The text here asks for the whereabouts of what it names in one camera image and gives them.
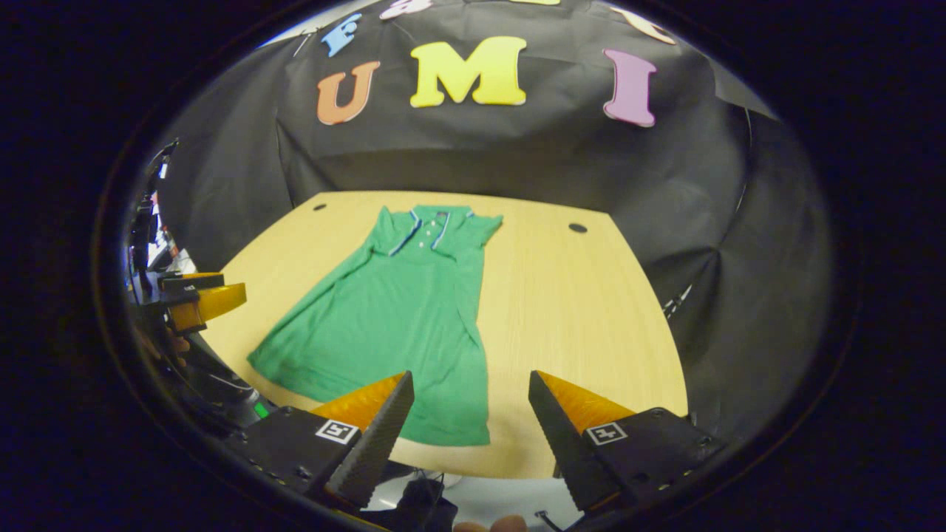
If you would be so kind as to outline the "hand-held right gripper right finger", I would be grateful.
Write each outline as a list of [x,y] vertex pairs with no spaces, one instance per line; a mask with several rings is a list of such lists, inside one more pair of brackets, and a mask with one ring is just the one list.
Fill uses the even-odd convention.
[[529,402],[572,501],[585,514],[651,511],[689,487],[726,442],[655,407],[636,413],[531,371]]

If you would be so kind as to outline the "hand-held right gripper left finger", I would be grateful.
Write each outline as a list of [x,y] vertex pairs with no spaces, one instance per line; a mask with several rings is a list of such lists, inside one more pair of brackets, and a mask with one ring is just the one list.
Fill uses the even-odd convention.
[[331,508],[360,511],[415,403],[404,371],[311,410],[285,406],[224,439],[258,474]]

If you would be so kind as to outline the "green polo T-shirt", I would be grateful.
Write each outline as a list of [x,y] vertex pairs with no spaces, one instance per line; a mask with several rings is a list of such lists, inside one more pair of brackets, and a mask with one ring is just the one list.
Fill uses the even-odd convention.
[[400,437],[486,446],[488,370],[477,327],[486,246],[503,216],[467,205],[379,209],[364,242],[248,354],[258,374],[321,403],[412,373]]

